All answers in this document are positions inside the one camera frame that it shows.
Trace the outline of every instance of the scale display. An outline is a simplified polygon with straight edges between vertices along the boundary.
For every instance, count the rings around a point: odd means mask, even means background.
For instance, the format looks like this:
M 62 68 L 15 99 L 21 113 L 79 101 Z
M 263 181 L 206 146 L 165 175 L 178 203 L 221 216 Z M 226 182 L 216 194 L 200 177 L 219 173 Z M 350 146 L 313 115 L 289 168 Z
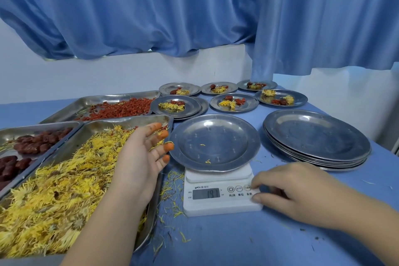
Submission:
M 207 188 L 193 190 L 193 200 L 220 198 L 219 188 Z

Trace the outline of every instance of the scale platform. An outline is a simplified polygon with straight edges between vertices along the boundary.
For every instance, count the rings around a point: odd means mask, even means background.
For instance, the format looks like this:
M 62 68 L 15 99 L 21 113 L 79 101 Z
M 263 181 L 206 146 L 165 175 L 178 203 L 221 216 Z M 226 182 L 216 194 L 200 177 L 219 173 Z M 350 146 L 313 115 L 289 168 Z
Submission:
M 259 189 L 251 188 L 253 178 L 249 163 L 226 173 L 193 171 L 186 168 L 183 209 L 187 217 L 259 211 L 253 203 Z

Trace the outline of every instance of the right hand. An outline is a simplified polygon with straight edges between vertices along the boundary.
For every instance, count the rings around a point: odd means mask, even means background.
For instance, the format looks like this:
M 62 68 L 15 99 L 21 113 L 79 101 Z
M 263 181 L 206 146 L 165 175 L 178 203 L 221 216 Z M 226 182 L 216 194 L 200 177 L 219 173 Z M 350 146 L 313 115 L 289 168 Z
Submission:
M 254 202 L 324 228 L 346 230 L 380 203 L 309 163 L 289 163 L 262 171 L 253 178 L 251 187 L 260 185 L 269 186 L 271 193 L 255 194 Z

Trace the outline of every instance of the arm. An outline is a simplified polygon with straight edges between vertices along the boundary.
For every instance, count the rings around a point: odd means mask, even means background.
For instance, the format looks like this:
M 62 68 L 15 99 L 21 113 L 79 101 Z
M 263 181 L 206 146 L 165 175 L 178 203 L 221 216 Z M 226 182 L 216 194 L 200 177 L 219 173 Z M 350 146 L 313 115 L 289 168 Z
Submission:
M 344 231 L 386 265 L 399 265 L 399 213 L 340 183 L 309 163 L 290 163 L 257 174 L 252 187 L 269 186 L 253 201 L 308 224 Z
M 168 132 L 152 134 L 160 123 L 138 128 L 119 153 L 112 183 L 61 266 L 128 265 L 138 223 L 152 198 L 158 173 L 166 166 L 172 143 L 157 146 Z

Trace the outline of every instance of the hand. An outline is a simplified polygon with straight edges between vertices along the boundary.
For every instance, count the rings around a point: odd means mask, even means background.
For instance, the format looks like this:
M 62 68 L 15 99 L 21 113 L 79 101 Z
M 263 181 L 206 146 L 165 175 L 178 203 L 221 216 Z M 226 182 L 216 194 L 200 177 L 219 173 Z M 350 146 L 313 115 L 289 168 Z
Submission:
M 158 174 L 169 162 L 169 155 L 164 154 L 174 147 L 169 142 L 151 149 L 169 134 L 167 130 L 154 133 L 161 127 L 161 123 L 152 123 L 134 131 L 118 155 L 112 178 L 111 187 L 137 196 L 137 203 L 143 208 L 154 194 Z
M 345 230 L 380 202 L 340 183 L 309 163 L 289 163 L 258 173 L 252 188 L 267 185 L 271 193 L 252 200 L 286 214 L 294 220 Z

